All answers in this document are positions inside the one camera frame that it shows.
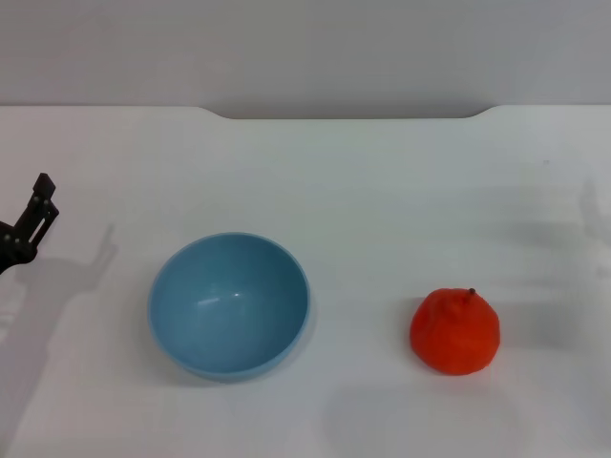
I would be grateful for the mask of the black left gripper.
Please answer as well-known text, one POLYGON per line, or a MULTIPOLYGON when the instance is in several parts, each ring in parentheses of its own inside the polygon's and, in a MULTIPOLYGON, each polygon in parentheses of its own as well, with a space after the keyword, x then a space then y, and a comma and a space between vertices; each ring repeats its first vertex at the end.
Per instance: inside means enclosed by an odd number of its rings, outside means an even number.
POLYGON ((37 247, 59 215, 52 202, 55 184, 48 174, 40 173, 32 187, 26 209, 14 226, 1 223, 0 273, 27 264, 37 255, 37 247))

